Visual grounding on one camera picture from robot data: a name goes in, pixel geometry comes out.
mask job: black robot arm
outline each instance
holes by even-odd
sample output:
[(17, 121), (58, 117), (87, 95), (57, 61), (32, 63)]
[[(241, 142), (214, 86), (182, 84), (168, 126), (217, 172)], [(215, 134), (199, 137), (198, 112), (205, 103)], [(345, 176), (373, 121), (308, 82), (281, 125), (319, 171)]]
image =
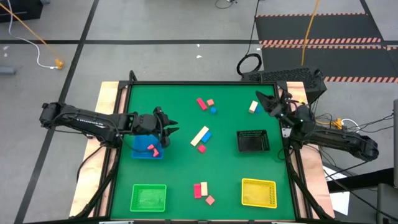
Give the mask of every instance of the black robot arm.
[(101, 114), (76, 108), (65, 103), (44, 103), (40, 115), (42, 127), (50, 129), (66, 126), (83, 134), (97, 138), (102, 146), (118, 147), (123, 134), (149, 135), (152, 134), (167, 147), (170, 144), (169, 135), (178, 128), (167, 128), (177, 124), (163, 113), (162, 108), (156, 107), (153, 114), (126, 113)]
[[(266, 96), (259, 91), (256, 95), (267, 113), (291, 128), (289, 142), (294, 149), (301, 149), (305, 144), (316, 144), (346, 151), (363, 161), (377, 159), (379, 151), (375, 141), (358, 133), (332, 130), (316, 125), (310, 108), (292, 101), (291, 94), (284, 92), (280, 99)], [(290, 110), (291, 103), (295, 104), (295, 111)]]

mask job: yellow cable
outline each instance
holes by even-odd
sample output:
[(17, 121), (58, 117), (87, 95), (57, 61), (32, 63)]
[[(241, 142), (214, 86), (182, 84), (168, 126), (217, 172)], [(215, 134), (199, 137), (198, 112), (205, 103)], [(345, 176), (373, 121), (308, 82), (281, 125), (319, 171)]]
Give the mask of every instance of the yellow cable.
[(311, 26), (312, 26), (312, 21), (313, 21), (313, 18), (315, 17), (315, 14), (317, 13), (318, 6), (319, 6), (319, 2), (320, 2), (320, 0), (317, 0), (317, 3), (316, 3), (316, 5), (315, 5), (315, 9), (313, 9), (313, 13), (312, 13), (312, 16), (311, 16), (310, 23), (309, 23), (309, 25), (308, 25), (307, 33), (305, 34), (304, 45), (303, 45), (303, 52), (302, 52), (302, 54), (301, 54), (301, 66), (304, 65), (304, 55), (305, 55), (305, 47), (306, 47), (306, 45), (307, 45), (307, 38), (308, 38), (308, 35), (310, 34), (310, 29), (311, 29)]
[(6, 6), (4, 6), (1, 3), (0, 3), (0, 6), (5, 11), (7, 11), (10, 15), (14, 16), (14, 18), (16, 18), (19, 22), (21, 22), (21, 24), (24, 25), (24, 27), (27, 30), (29, 30), (30, 33), (35, 35), (36, 38), (38, 38), (56, 57), (59, 58), (59, 59), (55, 59), (55, 63), (57, 64), (58, 69), (61, 69), (63, 66), (63, 60), (62, 60), (61, 56), (53, 48), (51, 48), (49, 45), (47, 45), (47, 43), (41, 37), (39, 37), (39, 35), (37, 35), (35, 32), (33, 32), (33, 30), (31, 28), (29, 28), (29, 26), (27, 26), (19, 17), (17, 17), (14, 13), (12, 13)]

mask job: green table surface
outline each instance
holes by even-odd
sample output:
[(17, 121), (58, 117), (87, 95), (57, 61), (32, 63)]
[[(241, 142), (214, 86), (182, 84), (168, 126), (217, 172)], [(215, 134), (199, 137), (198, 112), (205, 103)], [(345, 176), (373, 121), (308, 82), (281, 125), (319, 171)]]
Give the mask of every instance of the green table surface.
[[(122, 147), (111, 218), (294, 220), (286, 165), (277, 157), (282, 149), (279, 123), (264, 110), (248, 113), (252, 100), (257, 101), (256, 90), (274, 94), (272, 85), (134, 85), (128, 112), (152, 114), (161, 106), (170, 119), (178, 121), (180, 130), (170, 136), (171, 145), (161, 160), (132, 159), (131, 150)], [(197, 98), (213, 99), (217, 114), (203, 111)], [(190, 142), (203, 126), (210, 129), (212, 137), (201, 154)], [(271, 150), (240, 153), (236, 131), (257, 129), (267, 130)], [(132, 145), (132, 136), (124, 139)], [(275, 181), (277, 208), (242, 205), (242, 178)], [(200, 182), (208, 182), (213, 205), (205, 202), (206, 197), (193, 197), (193, 185)], [(134, 184), (165, 184), (165, 212), (130, 212)]]

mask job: floor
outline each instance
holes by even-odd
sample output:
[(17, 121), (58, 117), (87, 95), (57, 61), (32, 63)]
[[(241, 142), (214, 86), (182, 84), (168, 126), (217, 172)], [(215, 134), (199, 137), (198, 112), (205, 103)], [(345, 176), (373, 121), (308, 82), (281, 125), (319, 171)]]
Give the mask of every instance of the floor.
[[(57, 101), (70, 70), (90, 9), (97, 0), (51, 0), (39, 20), (27, 24), (47, 40), (75, 40), (52, 47), (66, 61), (63, 70), (37, 66), (35, 48), (4, 44), (12, 39), (7, 24), (0, 24), (0, 65), (17, 68), (17, 75), (0, 77), (0, 216), (14, 223), (42, 148), (46, 130), (38, 118), (44, 102)], [(398, 2), (367, 0), (384, 39), (398, 40)], [(311, 13), (315, 0), (267, 0), (258, 14)], [(66, 103), (93, 110), (103, 81), (126, 80), (133, 69), (139, 80), (239, 80), (236, 64), (246, 53), (256, 1), (239, 1), (217, 9), (214, 0), (99, 0), (87, 40), (196, 40), (183, 42), (137, 41), (131, 45), (84, 45), (70, 84)], [(319, 13), (363, 12), (359, 0), (322, 0)], [(13, 34), (33, 39), (18, 22)], [(209, 44), (204, 40), (214, 41)], [(251, 46), (256, 52), (259, 46)], [(54, 57), (40, 45), (40, 61), (52, 65)], [(242, 70), (256, 65), (247, 61)], [(351, 118), (366, 123), (391, 114), (398, 96), (393, 83), (326, 83), (317, 114)], [(375, 124), (369, 130), (391, 122)], [(379, 143), (380, 156), (352, 171), (357, 174), (392, 167), (392, 129), (369, 134)], [(85, 150), (80, 135), (55, 133), (24, 222), (67, 218), (75, 190), (75, 176)], [(347, 153), (328, 150), (337, 166), (360, 161)]]

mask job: red block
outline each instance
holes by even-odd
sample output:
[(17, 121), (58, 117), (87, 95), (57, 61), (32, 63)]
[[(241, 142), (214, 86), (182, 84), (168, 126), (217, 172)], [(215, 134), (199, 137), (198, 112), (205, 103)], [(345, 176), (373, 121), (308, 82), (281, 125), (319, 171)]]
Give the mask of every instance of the red block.
[(201, 198), (201, 189), (200, 184), (193, 185), (193, 196), (195, 198)]
[(205, 147), (204, 145), (200, 145), (200, 146), (198, 147), (198, 150), (199, 150), (201, 153), (205, 153), (206, 147)]
[(199, 103), (199, 105), (200, 105), (202, 110), (206, 110), (207, 109), (207, 106), (206, 106), (205, 102), (203, 101), (203, 99), (197, 98), (197, 102)]

